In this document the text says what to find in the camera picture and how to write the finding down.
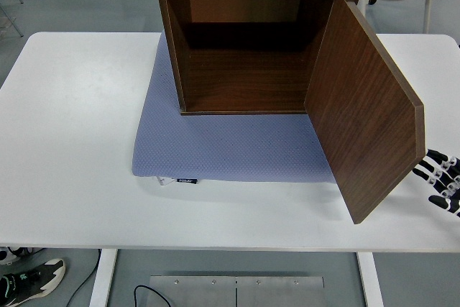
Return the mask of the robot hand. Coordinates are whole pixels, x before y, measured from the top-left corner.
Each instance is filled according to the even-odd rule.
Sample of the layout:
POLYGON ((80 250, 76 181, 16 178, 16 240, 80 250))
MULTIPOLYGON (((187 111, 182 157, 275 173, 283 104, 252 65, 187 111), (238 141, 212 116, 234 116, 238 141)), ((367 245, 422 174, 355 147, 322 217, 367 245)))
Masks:
POLYGON ((418 164, 428 173, 417 168, 413 168, 413 173, 424 179, 438 193, 428 197, 431 203, 459 216, 459 158, 449 157, 436 150, 428 150, 426 156, 437 166, 421 160, 418 164))

